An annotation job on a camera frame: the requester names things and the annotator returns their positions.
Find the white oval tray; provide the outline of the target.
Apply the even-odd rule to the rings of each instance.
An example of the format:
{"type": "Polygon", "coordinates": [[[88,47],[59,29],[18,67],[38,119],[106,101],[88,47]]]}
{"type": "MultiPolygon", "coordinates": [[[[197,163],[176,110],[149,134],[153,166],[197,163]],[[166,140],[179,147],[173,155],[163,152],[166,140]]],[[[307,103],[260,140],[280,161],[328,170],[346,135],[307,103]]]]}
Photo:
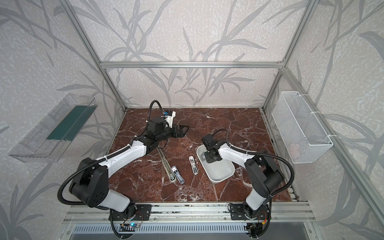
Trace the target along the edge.
{"type": "Polygon", "coordinates": [[[213,184],[221,183],[235,173],[235,166],[231,161],[221,160],[214,163],[208,163],[204,155],[206,151],[206,147],[201,145],[197,148],[196,153],[209,180],[213,184]]]}

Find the small white stapler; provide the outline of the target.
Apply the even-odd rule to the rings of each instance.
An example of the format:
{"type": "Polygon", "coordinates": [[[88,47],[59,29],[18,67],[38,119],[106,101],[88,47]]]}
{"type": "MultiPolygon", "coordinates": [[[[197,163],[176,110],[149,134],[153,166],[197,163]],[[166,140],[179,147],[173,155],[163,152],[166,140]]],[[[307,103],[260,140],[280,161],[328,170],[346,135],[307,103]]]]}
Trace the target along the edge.
{"type": "Polygon", "coordinates": [[[198,168],[197,168],[197,165],[196,165],[194,157],[193,156],[189,156],[189,161],[190,161],[190,164],[191,164],[191,167],[192,167],[192,170],[193,170],[193,174],[194,175],[198,175],[199,171],[198,171],[198,168]]]}

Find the small blue stapler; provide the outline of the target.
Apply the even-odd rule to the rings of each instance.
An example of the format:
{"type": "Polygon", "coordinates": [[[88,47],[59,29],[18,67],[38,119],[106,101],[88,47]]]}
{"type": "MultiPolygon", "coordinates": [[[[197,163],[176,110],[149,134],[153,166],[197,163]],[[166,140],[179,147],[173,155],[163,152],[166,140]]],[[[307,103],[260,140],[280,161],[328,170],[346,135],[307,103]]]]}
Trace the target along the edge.
{"type": "Polygon", "coordinates": [[[172,169],[172,171],[173,171],[175,177],[177,178],[178,182],[179,182],[181,185],[183,185],[183,184],[185,183],[185,180],[184,180],[184,178],[181,176],[181,174],[180,174],[178,168],[177,168],[176,166],[172,166],[171,169],[172,169]]]}

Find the beige black long stapler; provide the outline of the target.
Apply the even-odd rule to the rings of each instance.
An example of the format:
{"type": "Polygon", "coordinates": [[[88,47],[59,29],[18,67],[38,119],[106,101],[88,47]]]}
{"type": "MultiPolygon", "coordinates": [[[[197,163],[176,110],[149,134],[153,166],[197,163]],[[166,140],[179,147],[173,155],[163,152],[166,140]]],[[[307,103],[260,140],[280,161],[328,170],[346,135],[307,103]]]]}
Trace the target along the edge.
{"type": "Polygon", "coordinates": [[[175,175],[174,175],[174,173],[173,173],[173,171],[171,169],[171,166],[170,166],[168,160],[165,158],[165,155],[164,155],[163,151],[160,148],[157,148],[157,151],[158,151],[158,154],[159,154],[159,156],[160,156],[160,158],[162,160],[162,163],[163,163],[163,166],[164,166],[165,171],[167,173],[167,176],[169,177],[170,181],[172,183],[174,183],[177,179],[176,179],[176,177],[175,177],[175,175]]]}

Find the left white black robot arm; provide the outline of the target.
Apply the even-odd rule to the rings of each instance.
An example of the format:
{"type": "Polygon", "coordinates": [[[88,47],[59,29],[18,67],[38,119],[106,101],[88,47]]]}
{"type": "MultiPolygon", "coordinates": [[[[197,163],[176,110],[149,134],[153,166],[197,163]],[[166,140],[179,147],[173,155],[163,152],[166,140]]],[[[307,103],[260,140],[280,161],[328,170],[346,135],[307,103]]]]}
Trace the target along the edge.
{"type": "Polygon", "coordinates": [[[127,146],[94,160],[82,160],[77,171],[59,187],[59,202],[64,205],[109,209],[127,218],[132,217],[137,211],[135,202],[111,190],[109,178],[126,165],[151,153],[160,142],[169,138],[183,138],[189,126],[175,125],[175,116],[174,111],[162,110],[160,117],[148,117],[144,130],[127,146]]]}

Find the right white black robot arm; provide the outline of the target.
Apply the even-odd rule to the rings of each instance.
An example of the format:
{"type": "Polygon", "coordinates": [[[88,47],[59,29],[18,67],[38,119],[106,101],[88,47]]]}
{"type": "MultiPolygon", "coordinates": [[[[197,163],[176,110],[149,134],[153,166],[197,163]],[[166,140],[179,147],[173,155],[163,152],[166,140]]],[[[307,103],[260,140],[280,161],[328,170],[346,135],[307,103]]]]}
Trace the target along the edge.
{"type": "Polygon", "coordinates": [[[268,152],[249,151],[232,145],[229,142],[229,132],[225,140],[216,140],[215,134],[223,130],[219,129],[202,137],[206,148],[203,156],[208,164],[227,160],[243,167],[253,189],[243,201],[242,213],[245,218],[254,220],[260,213],[265,212],[264,216],[268,219],[266,213],[272,208],[273,197],[294,182],[293,166],[289,161],[268,152]]]}

